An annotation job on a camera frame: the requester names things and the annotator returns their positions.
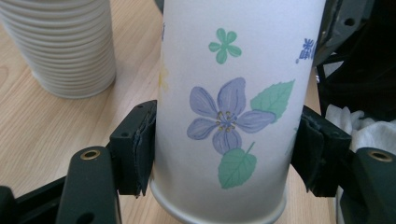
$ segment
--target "green leaf print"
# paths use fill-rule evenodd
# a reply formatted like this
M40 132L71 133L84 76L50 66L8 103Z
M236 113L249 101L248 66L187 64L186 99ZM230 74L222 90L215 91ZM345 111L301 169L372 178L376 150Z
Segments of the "green leaf print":
M294 80L290 82L280 82L260 92L250 101L252 109L273 112L276 114L275 123L288 106L291 90L293 89Z
M247 152L235 148L224 154L219 165L219 182L223 189L241 186L250 179L257 162L256 157L249 154L253 145Z

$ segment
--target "purple flower print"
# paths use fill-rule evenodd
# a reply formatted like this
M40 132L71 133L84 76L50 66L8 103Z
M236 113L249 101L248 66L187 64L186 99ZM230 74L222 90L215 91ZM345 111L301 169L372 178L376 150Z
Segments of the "purple flower print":
M241 135L237 130L256 133L276 119L272 112L251 110L242 113L246 107L245 80L242 77L221 87L217 104L204 88L194 87L190 94L190 107L204 118L195 119L191 123L187 136L203 140L216 129L212 143L220 154L242 146Z

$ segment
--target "black plastic bracket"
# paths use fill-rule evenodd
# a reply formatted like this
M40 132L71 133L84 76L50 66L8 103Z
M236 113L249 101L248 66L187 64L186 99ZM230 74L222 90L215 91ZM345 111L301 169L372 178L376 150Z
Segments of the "black plastic bracket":
M87 147L70 161L57 224L121 223L110 152Z
M360 148L351 167L361 191L361 202L345 190L341 208L345 223L396 223L396 156L377 148Z
M347 157L351 137L304 106L291 164L317 197L334 197L338 166Z
M110 135L119 194L146 194L154 161L157 102L137 105Z
M15 199L10 188L0 186L0 223L55 223L65 177Z

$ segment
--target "flower stem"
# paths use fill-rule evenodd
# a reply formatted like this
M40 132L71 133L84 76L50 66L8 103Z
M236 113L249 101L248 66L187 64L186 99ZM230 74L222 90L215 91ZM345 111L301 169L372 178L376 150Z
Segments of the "flower stem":
M247 150L247 154L248 154L249 151L253 148L253 146L254 146L255 143L256 143L256 142L253 142L253 143L250 145L250 147L249 147L248 150Z

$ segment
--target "white cloth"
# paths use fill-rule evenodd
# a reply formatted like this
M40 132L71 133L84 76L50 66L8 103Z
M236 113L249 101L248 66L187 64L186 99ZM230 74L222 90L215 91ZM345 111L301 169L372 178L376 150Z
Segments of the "white cloth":
M347 107L329 105L326 119L352 136L349 148L356 152L362 147L374 147L396 155L396 120L391 122L375 121L365 118L363 111L350 113ZM343 190L338 188L336 197L337 223L344 224L340 209Z

